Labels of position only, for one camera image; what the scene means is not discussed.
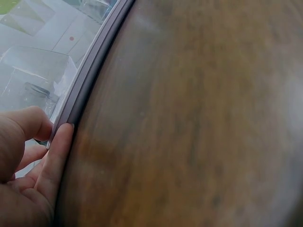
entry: dark wooden object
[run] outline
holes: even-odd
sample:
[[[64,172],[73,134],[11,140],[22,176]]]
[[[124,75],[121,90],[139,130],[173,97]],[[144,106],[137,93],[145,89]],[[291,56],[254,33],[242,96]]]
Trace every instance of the dark wooden object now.
[[[56,226],[303,226],[303,2],[137,0]]]

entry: hand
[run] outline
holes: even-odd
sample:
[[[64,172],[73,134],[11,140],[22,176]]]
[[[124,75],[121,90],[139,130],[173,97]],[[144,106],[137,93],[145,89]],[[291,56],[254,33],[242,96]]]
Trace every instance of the hand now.
[[[56,197],[68,155],[73,127],[62,125],[50,150],[25,141],[48,140],[52,123],[38,107],[0,113],[0,226],[50,226]],[[15,179],[15,172],[41,159],[28,174]]]

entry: wooden surface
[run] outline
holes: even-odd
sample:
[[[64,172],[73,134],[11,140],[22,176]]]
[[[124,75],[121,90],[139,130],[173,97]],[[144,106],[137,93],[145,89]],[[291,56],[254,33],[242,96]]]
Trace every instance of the wooden surface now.
[[[303,226],[302,193],[303,2],[137,0],[55,226]]]

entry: curved edge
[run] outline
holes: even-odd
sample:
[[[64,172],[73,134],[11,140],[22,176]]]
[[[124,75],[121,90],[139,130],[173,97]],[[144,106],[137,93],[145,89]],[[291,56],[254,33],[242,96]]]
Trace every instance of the curved edge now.
[[[53,132],[48,141],[48,147],[62,124],[66,122],[76,124],[78,122],[93,82],[106,57],[107,51],[133,2],[134,0],[120,0],[116,8],[109,15],[107,22],[79,71],[79,75],[69,93],[61,115],[53,126]]]

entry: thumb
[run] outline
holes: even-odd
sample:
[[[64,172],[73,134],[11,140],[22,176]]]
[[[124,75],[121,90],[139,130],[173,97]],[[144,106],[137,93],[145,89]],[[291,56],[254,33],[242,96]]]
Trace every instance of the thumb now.
[[[47,140],[51,132],[52,123],[39,107],[0,113],[0,182],[9,181],[15,173],[25,141]]]

